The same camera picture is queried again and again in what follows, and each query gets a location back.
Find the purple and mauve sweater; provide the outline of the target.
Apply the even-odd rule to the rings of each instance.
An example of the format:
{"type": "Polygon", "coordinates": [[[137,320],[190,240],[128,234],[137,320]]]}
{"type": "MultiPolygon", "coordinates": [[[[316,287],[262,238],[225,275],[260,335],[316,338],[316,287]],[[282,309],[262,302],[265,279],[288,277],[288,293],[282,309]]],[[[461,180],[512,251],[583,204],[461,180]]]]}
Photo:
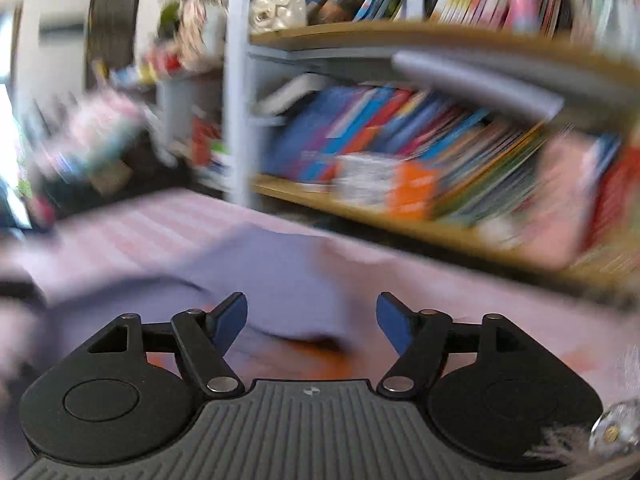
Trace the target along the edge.
{"type": "Polygon", "coordinates": [[[123,313],[145,323],[206,309],[234,292],[246,297],[247,324],[285,339],[352,343],[346,292],[321,270],[324,240],[247,226],[192,258],[150,274],[121,278],[67,297],[50,307],[46,349],[63,359],[123,313]]]}

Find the lower orange white box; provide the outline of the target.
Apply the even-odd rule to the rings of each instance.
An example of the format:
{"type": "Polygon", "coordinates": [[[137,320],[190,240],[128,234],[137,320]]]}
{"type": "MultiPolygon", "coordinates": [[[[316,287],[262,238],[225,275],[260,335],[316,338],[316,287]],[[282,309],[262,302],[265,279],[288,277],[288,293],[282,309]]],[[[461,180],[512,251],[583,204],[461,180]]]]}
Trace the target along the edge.
{"type": "Polygon", "coordinates": [[[437,194],[438,172],[414,159],[354,153],[338,158],[332,194],[342,203],[394,218],[426,220],[437,194]]]}

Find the pink checkered table mat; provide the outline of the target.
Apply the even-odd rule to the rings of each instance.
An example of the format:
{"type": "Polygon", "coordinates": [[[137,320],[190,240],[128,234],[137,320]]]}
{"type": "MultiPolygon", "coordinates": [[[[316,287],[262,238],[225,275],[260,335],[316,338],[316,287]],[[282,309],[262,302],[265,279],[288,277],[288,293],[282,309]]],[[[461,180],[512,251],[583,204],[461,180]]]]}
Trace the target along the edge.
{"type": "Polygon", "coordinates": [[[35,312],[14,304],[2,307],[2,378],[14,378],[22,364],[54,363],[44,332],[47,313],[58,302],[192,258],[247,226],[323,238],[321,270],[346,292],[354,336],[350,346],[342,347],[331,339],[271,336],[246,323],[226,355],[243,382],[378,382],[397,358],[375,315],[378,295],[390,292],[412,310],[434,309],[458,323],[477,323],[488,313],[505,316],[589,382],[604,404],[630,399],[639,391],[637,312],[305,228],[187,190],[91,211],[61,222],[47,236],[2,240],[2,276],[33,281],[44,301],[44,308],[35,312]]]}

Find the pink sticker cylinder container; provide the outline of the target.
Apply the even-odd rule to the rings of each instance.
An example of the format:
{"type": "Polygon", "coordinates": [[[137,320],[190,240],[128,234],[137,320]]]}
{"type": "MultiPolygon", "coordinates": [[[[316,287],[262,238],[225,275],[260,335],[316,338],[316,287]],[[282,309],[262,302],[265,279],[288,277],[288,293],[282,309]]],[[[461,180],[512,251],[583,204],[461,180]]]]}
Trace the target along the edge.
{"type": "Polygon", "coordinates": [[[546,141],[523,231],[522,255],[528,262],[549,271],[573,263],[589,228],[600,177],[619,149],[615,134],[574,129],[546,141]]]}

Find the row of blue books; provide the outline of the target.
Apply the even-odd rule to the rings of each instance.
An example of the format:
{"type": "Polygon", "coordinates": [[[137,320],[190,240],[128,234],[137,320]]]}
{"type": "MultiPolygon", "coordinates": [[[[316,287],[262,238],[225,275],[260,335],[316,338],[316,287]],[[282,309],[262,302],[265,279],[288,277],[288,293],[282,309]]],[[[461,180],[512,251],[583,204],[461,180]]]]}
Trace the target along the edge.
{"type": "Polygon", "coordinates": [[[305,184],[326,183],[342,155],[409,156],[442,130],[474,126],[488,114],[437,91],[333,86],[286,122],[262,155],[260,170],[305,184]]]}

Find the wooden bookshelf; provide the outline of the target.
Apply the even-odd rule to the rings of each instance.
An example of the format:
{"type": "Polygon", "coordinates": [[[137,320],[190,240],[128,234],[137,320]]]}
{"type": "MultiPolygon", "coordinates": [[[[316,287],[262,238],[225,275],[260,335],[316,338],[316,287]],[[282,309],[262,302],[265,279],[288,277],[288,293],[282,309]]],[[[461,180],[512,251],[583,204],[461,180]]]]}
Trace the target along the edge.
{"type": "Polygon", "coordinates": [[[639,0],[229,0],[232,203],[639,291],[639,0]]]}

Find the white flat lamp head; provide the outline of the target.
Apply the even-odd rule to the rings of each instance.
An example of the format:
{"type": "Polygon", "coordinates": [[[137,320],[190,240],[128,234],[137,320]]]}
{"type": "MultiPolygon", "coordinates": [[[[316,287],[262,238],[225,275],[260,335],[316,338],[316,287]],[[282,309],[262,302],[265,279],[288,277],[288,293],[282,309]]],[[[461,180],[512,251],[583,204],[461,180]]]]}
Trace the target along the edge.
{"type": "Polygon", "coordinates": [[[549,90],[434,54],[401,50],[392,65],[416,84],[534,124],[551,122],[564,107],[564,98],[549,90]]]}

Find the white quilted handbag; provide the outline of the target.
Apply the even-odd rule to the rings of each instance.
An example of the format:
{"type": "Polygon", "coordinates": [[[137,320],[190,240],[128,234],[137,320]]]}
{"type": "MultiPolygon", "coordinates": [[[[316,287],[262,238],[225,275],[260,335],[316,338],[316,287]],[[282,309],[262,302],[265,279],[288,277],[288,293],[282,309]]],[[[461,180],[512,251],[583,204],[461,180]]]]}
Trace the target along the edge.
{"type": "Polygon", "coordinates": [[[305,27],[306,0],[252,0],[248,21],[252,34],[305,27]]]}

